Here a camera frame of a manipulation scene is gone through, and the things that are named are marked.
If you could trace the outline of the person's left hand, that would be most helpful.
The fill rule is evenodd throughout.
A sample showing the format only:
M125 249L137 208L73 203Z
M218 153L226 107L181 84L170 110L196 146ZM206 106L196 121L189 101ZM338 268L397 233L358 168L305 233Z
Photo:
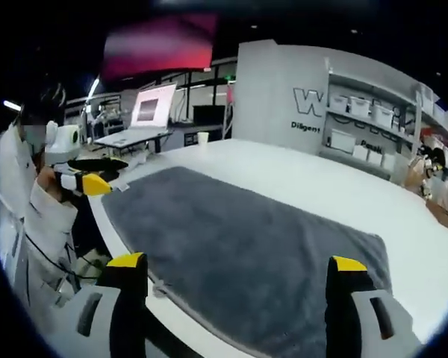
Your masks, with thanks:
M36 179L37 184L57 201L62 200L62 190L51 167L44 166Z

